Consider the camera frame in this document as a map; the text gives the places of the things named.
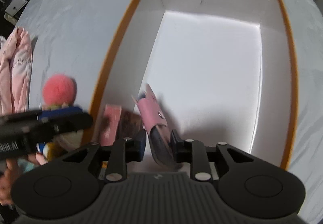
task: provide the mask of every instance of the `pink cloth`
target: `pink cloth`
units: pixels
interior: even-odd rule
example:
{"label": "pink cloth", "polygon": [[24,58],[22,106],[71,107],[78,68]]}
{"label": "pink cloth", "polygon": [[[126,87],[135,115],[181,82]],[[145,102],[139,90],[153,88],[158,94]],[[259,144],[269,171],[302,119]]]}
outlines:
{"label": "pink cloth", "polygon": [[0,50],[0,115],[26,110],[31,66],[30,36],[15,28]]}

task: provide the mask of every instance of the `gray bed sheet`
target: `gray bed sheet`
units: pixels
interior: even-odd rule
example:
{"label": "gray bed sheet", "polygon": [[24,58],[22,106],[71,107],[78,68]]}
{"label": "gray bed sheet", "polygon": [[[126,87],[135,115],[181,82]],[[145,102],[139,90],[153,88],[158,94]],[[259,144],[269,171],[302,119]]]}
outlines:
{"label": "gray bed sheet", "polygon": [[[18,26],[34,44],[29,104],[55,73],[76,80],[76,104],[87,109],[107,48],[131,0],[31,0]],[[299,72],[298,129],[289,170],[305,184],[300,216],[323,217],[323,17],[313,0],[284,0],[296,44]]]}

